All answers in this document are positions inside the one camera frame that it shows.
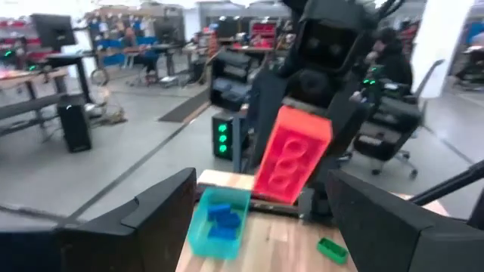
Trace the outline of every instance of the teal plastic bin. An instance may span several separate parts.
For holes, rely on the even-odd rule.
[[[222,187],[205,189],[188,229],[188,242],[195,255],[224,260],[234,260],[239,252],[244,235],[245,221],[249,211],[250,191]],[[210,228],[215,224],[208,221],[208,207],[217,204],[231,204],[231,211],[239,214],[241,224],[235,240],[209,238]]]

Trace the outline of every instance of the red lego brick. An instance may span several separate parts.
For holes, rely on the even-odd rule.
[[[293,204],[331,139],[330,120],[282,106],[265,148],[253,192]]]

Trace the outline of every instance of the black floor mat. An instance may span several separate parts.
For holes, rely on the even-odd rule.
[[[183,102],[164,116],[160,117],[158,122],[183,122],[187,117],[189,117],[207,102],[209,102],[208,88]]]

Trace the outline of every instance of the black jacket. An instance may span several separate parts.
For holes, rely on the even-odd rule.
[[[383,73],[388,79],[409,85],[408,94],[411,94],[414,77],[411,64],[403,54],[402,49],[402,43],[399,40],[394,41],[385,47],[385,50],[383,50],[375,62],[383,66]]]

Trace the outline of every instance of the blue lego brick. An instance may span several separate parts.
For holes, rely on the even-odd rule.
[[[209,232],[209,238],[219,238],[224,240],[235,240],[237,234],[235,229],[227,227],[212,227]]]
[[[208,208],[209,221],[214,221],[217,216],[230,213],[230,204],[211,205]]]
[[[216,220],[219,227],[238,228],[240,226],[240,217],[234,212],[219,215]]]

